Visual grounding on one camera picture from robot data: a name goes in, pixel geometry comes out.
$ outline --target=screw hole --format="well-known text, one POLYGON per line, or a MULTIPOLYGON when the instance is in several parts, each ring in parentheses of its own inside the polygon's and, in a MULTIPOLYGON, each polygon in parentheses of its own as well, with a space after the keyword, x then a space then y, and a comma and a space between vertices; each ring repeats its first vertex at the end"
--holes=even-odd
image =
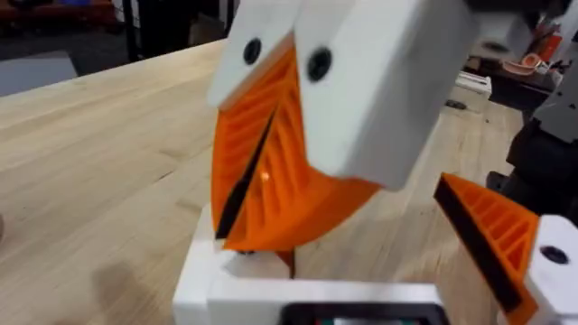
POLYGON ((554 246, 541 246, 540 253, 547 258, 548 260, 560 264, 560 265, 567 265, 570 263, 568 256, 566 253, 558 247, 554 246))
POLYGON ((251 65, 259 58, 259 54, 261 54, 261 40, 255 38, 245 46, 243 59, 245 59, 246 64, 251 65))
POLYGON ((313 53, 307 63, 307 75, 311 82, 317 82, 329 72, 331 67, 331 51, 327 48, 320 48, 313 53))
POLYGON ((481 46, 486 50, 494 51, 496 53, 508 53, 509 52, 507 47, 505 47, 504 45, 502 45, 498 42, 484 42, 481 46))

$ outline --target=red object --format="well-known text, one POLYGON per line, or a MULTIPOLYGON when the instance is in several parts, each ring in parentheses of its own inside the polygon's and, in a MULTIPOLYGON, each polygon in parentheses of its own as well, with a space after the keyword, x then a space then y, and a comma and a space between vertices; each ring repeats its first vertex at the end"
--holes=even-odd
POLYGON ((562 36, 552 35, 545 42, 542 50, 538 53, 543 61, 550 61, 550 58, 554 55, 554 52, 558 49, 560 42, 562 41, 562 36))

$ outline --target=orange object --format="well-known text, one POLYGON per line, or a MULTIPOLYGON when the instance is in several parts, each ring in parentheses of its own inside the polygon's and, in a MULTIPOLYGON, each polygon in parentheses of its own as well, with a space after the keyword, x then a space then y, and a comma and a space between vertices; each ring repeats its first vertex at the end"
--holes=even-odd
POLYGON ((292 48, 235 105, 219 112, 211 175, 216 229, 231 189, 265 136, 227 249, 291 251, 339 225, 379 189, 308 164, 299 94, 292 48))
POLYGON ((536 312, 524 285, 538 216, 498 193, 443 174, 435 198, 483 274, 511 325, 536 312))

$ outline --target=floor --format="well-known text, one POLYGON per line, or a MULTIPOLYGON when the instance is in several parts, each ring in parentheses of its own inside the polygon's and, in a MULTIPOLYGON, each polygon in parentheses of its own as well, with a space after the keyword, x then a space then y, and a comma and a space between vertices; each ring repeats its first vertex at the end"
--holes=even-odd
MULTIPOLYGON (((222 38, 219 23, 201 16, 191 26, 191 46, 222 38)), ((49 51, 66 51, 80 76, 129 63, 126 36, 122 30, 106 30, 82 23, 62 22, 50 27, 1 29, 0 60, 10 60, 49 51)))

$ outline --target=black strip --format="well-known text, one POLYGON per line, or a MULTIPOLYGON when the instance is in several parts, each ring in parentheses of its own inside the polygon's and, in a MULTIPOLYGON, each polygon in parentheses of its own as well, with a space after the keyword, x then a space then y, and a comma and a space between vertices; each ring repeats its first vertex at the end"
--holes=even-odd
POLYGON ((435 303, 296 302, 281 310, 279 325, 313 325, 317 320, 408 320, 420 325, 449 325, 435 303))
POLYGON ((238 212, 241 210, 243 200, 245 200, 245 196, 247 195, 249 184, 251 183, 251 179, 255 173, 256 164, 258 163, 261 152, 263 151, 265 139, 269 135, 271 121, 273 121, 273 115, 271 115, 267 121, 265 130, 261 134, 261 138, 256 145, 255 152, 251 156, 251 160, 249 161, 243 176, 241 176, 241 179, 237 181, 235 186, 233 186, 231 193, 228 195, 227 202, 225 202, 225 206, 223 207, 223 213, 220 216, 219 228, 215 235, 216 239, 227 238, 228 233, 231 231, 235 221, 237 220, 238 212))
POLYGON ((452 222, 456 233, 468 248, 471 258, 480 269, 502 309, 505 312, 515 310, 522 302, 516 287, 509 280, 508 274, 492 252, 488 241, 444 179, 440 179, 433 197, 452 222))

